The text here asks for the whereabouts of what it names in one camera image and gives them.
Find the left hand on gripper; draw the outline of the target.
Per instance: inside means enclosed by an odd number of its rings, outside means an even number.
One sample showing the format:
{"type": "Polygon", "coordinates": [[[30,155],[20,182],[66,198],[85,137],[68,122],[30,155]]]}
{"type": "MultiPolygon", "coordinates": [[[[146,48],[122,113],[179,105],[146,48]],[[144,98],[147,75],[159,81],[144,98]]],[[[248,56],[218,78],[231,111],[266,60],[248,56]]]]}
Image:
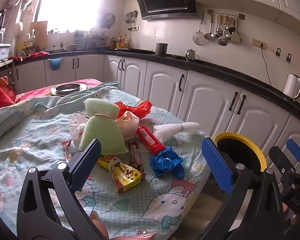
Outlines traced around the left hand on gripper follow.
{"type": "MultiPolygon", "coordinates": [[[[91,211],[89,218],[94,224],[94,226],[96,226],[98,230],[102,233],[102,235],[104,235],[106,239],[109,239],[108,231],[104,226],[104,224],[101,222],[98,213],[96,211],[91,211]]],[[[154,236],[157,233],[158,232],[146,232],[135,236],[119,236],[119,237],[111,238],[111,240],[144,240],[144,239],[150,240],[150,239],[154,239],[154,236]]]]}

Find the right hand on gripper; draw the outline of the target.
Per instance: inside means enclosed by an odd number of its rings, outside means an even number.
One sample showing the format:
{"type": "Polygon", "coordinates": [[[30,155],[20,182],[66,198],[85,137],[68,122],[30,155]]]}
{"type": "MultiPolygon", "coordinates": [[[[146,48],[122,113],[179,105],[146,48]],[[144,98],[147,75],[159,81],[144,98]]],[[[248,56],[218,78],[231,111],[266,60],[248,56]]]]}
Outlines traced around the right hand on gripper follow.
{"type": "Polygon", "coordinates": [[[283,203],[282,206],[285,219],[285,227],[290,228],[298,220],[298,215],[296,215],[285,203],[283,203]]]}

